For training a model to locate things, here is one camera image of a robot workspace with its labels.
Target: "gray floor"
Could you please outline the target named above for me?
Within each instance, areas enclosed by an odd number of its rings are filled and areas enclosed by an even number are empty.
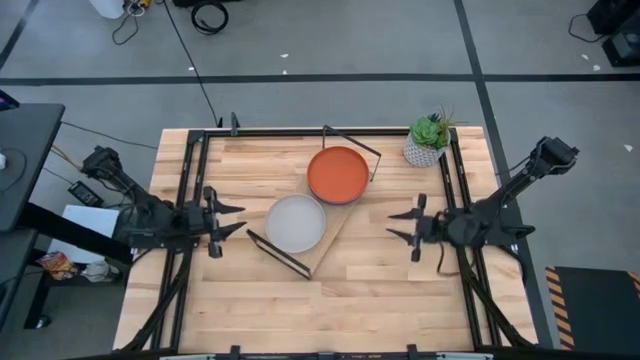
[[[567,35],[571,16],[586,12],[593,2],[465,0],[482,71],[637,72],[611,68],[599,44]],[[2,7],[0,48],[27,1],[6,0]],[[171,8],[202,75],[471,73],[453,0],[245,0],[228,4],[229,27],[213,37],[196,33],[189,13]],[[594,36],[583,20],[576,21],[575,31]],[[0,80],[194,76],[162,7],[153,6],[139,18],[140,32],[129,43],[115,46],[111,31],[120,21],[101,18],[87,1],[42,0],[0,69]],[[594,71],[594,65],[600,70]],[[163,128],[213,126],[198,85],[164,80],[3,90],[23,102],[63,103],[68,122],[150,145],[158,143]],[[234,111],[245,126],[406,125],[441,104],[455,110],[457,121],[485,124],[473,82],[210,83],[205,88],[218,116]],[[539,278],[547,265],[640,271],[633,227],[640,201],[635,186],[640,180],[640,83],[489,83],[487,88],[509,163],[524,157],[542,135],[559,136],[582,151],[569,174],[535,184],[519,201],[525,222],[538,229],[529,241]],[[56,144],[76,161],[96,144],[112,146],[127,172],[149,183],[152,151],[67,127]],[[625,144],[638,148],[628,152]],[[46,166],[70,180],[81,178],[59,158],[49,158]],[[109,202],[120,200],[90,185]],[[67,187],[43,173],[32,201],[61,212],[65,204],[76,203]],[[23,280],[0,334],[1,358],[67,358],[110,350],[123,289],[55,289],[46,305],[55,319],[52,326],[25,331],[20,325],[36,281]],[[547,298],[546,285],[540,287]],[[550,304],[544,306],[550,316]],[[75,331],[70,335],[69,329]]]

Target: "white bowl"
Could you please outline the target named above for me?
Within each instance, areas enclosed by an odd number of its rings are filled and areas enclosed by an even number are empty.
[[[327,219],[311,196],[287,195],[276,201],[265,221],[269,241],[284,252],[301,253],[314,247],[324,235]]]

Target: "wooden board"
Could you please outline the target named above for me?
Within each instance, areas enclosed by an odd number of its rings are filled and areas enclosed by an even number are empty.
[[[496,181],[483,130],[461,127],[458,133],[472,197],[486,197]],[[176,197],[186,135],[187,130],[163,132],[151,184],[151,192],[162,198]],[[409,210],[419,192],[428,196],[426,213],[446,206],[440,168],[411,167],[402,155],[402,137],[356,139],[382,153],[380,167],[313,281],[257,249],[245,229],[223,244],[222,259],[209,258],[203,242],[194,254],[181,352],[226,353],[231,345],[241,345],[243,352],[404,351],[409,343],[421,351],[472,349],[460,279],[442,278],[435,271],[439,247],[424,246],[422,261],[411,263],[410,248],[385,230],[412,231],[413,222],[388,216]],[[320,141],[213,139],[205,184],[218,191],[223,203],[247,208],[222,216],[221,223],[246,220],[250,228],[261,228],[270,206],[295,189]],[[358,150],[338,138],[328,138],[327,144]],[[455,169],[450,153],[449,161]],[[461,204],[457,187],[455,192]],[[445,249],[443,271],[456,271],[453,249]],[[517,262],[494,248],[484,254],[494,299],[523,336],[535,342]],[[132,338],[157,303],[163,263],[164,251],[155,250],[132,269],[116,348]],[[484,311],[476,303],[488,343]],[[165,326],[165,339],[168,330]]]
[[[306,175],[302,175],[299,178],[300,180],[298,181],[298,185],[295,187],[294,193],[304,194],[315,198],[316,201],[318,201],[318,204],[322,206],[322,209],[324,210],[324,213],[326,215],[327,227],[320,241],[318,241],[315,246],[307,251],[303,251],[297,254],[289,254],[289,256],[305,265],[309,269],[309,277],[312,277],[316,269],[318,268],[318,265],[320,265],[320,262],[331,247],[331,244],[333,244],[333,241],[336,239],[336,236],[340,233],[342,225],[344,225],[345,221],[347,221],[349,215],[351,214],[351,211],[353,211],[353,208],[356,206],[360,199],[358,198],[355,201],[343,205],[328,204],[318,199],[313,191],[311,191],[307,182]],[[260,236],[262,236],[262,238],[269,240],[264,228],[258,230],[258,233],[260,234]],[[299,269],[303,273],[307,273],[307,271],[305,271],[304,269],[300,269],[297,265],[292,264],[288,259],[284,259],[282,258],[282,256],[268,249],[265,250],[269,251],[271,254],[274,254],[274,256],[283,259],[286,263],[293,266],[294,268]]]

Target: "plate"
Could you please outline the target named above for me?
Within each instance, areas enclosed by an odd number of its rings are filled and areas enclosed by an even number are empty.
[[[265,231],[273,245],[296,254],[311,249],[322,239],[326,221],[324,209],[314,198],[291,194],[271,206]]]
[[[346,204],[364,193],[369,183],[369,166],[357,151],[332,146],[317,153],[307,168],[311,191],[330,204]]]

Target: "yellow and black striped mat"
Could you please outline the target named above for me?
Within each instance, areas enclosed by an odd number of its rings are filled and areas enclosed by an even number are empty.
[[[554,266],[545,272],[562,349],[640,355],[640,276]]]

